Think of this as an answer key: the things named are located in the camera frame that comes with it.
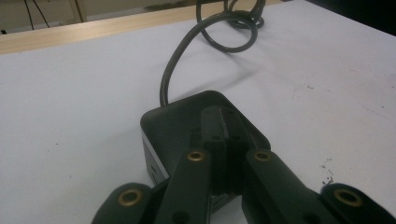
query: mounting hole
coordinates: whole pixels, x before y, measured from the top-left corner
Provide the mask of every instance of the mounting hole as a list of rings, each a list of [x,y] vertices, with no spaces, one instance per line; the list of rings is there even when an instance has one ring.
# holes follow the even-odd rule
[[[205,157],[205,154],[200,152],[200,151],[194,151],[190,152],[189,155],[187,155],[187,158],[190,161],[202,161]]]
[[[268,152],[258,151],[254,153],[254,159],[256,159],[257,161],[269,161],[270,154]]]
[[[363,204],[361,197],[348,189],[336,189],[334,191],[334,196],[338,201],[349,206],[360,207]]]
[[[308,224],[320,224],[320,218],[314,213],[303,214],[303,221]]]
[[[175,224],[185,224],[189,222],[190,216],[187,212],[178,211],[172,215],[172,221]]]
[[[119,196],[119,204],[122,206],[133,206],[142,200],[143,193],[140,189],[125,190]]]

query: black cable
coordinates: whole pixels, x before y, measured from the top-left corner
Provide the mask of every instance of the black cable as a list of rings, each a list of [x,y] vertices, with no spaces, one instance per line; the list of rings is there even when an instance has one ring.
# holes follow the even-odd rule
[[[47,23],[46,17],[44,16],[44,14],[41,11],[40,7],[38,6],[37,2],[35,0],[33,0],[33,2],[35,3],[35,7],[37,7],[38,11],[40,12],[41,17],[43,18],[44,22],[47,24],[47,27],[50,28],[49,24]]]
[[[257,39],[257,27],[256,24],[251,21],[251,18],[249,18],[246,14],[240,13],[240,12],[235,12],[233,14],[230,13],[220,13],[214,16],[211,16],[200,23],[196,24],[187,34],[184,36],[183,40],[180,42],[180,44],[177,46],[175,52],[173,53],[171,59],[169,60],[168,65],[166,65],[165,71],[163,72],[163,80],[161,81],[161,88],[160,88],[160,104],[161,106],[168,105],[168,88],[169,88],[169,81],[171,79],[172,73],[175,70],[176,64],[178,60],[180,59],[181,55],[183,54],[184,50],[187,48],[187,46],[190,44],[190,42],[198,35],[200,34],[205,28],[208,26],[217,23],[219,21],[241,21],[244,23],[251,32],[251,36],[249,41],[237,48],[227,48],[228,52],[236,53],[236,52],[241,52],[243,50],[246,50],[250,48],[254,42]]]
[[[32,15],[30,15],[30,10],[29,10],[29,7],[27,6],[26,0],[24,0],[24,2],[25,2],[25,5],[26,5],[27,13],[29,14],[30,25],[32,26],[32,30],[34,30],[35,27],[33,26]]]
[[[161,106],[168,105],[169,82],[178,60],[190,42],[198,34],[202,33],[209,44],[215,49],[227,53],[237,53],[249,49],[254,44],[258,35],[257,29],[261,28],[264,24],[264,20],[262,19],[262,10],[265,6],[265,0],[257,0],[255,6],[249,12],[239,10],[233,11],[233,6],[237,0],[233,0],[229,6],[228,0],[224,0],[224,12],[208,17],[205,20],[202,20],[201,16],[202,2],[203,0],[197,0],[196,17],[198,24],[196,24],[181,40],[180,44],[177,46],[175,52],[169,60],[168,65],[166,65],[165,71],[163,72],[163,79],[161,81],[160,87]],[[236,48],[225,47],[217,43],[210,37],[205,28],[219,21],[227,21],[232,27],[236,29],[249,29],[251,32],[249,41],[245,45]]]

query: table surface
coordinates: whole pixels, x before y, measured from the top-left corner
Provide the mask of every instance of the table surface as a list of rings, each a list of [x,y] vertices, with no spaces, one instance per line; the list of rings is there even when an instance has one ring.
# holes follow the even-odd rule
[[[309,188],[345,183],[395,216],[396,37],[305,1],[263,17],[255,45],[238,54],[197,36],[170,101],[222,92]],[[152,186],[139,120],[159,106],[163,69],[194,24],[0,55],[0,223],[89,223],[116,187]],[[208,31],[227,45],[249,35]],[[240,202],[211,223],[247,223]]]

